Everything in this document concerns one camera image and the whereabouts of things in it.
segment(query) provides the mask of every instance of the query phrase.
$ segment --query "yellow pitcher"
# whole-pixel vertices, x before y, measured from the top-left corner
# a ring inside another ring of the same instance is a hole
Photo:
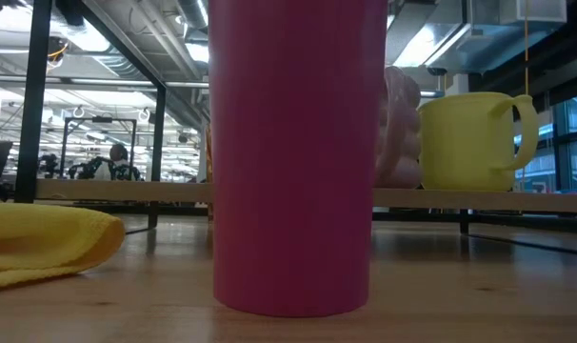
[[[516,155],[513,106],[523,130]],[[508,191],[515,171],[536,153],[538,120],[531,96],[466,93],[430,101],[419,112],[420,165],[427,190]]]

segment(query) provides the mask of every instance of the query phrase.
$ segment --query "table surface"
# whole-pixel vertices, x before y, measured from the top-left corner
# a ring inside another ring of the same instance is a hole
[[[472,231],[577,246],[572,234]],[[206,218],[162,217],[98,268],[0,291],[0,342],[577,342],[575,255],[436,223],[375,222],[372,247],[364,308],[269,318],[214,300]]]

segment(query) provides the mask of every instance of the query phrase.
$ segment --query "pink tumbler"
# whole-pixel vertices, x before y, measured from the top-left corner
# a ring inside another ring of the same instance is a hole
[[[367,302],[388,0],[209,0],[214,295],[303,317]]]

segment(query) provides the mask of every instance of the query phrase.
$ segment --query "yellow cloth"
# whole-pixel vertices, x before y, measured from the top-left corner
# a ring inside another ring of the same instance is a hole
[[[124,235],[122,221],[101,212],[0,204],[0,287],[97,266]]]

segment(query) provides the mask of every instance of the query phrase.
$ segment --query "person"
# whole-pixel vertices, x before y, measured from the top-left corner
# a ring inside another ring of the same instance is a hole
[[[123,144],[115,144],[110,147],[109,158],[113,164],[114,168],[118,166],[124,166],[128,164],[128,150]],[[102,162],[96,173],[94,174],[95,180],[112,180],[112,174],[110,172],[109,163]]]
[[[396,67],[384,70],[386,89],[380,106],[375,187],[413,189],[422,181],[418,163],[420,88]]]

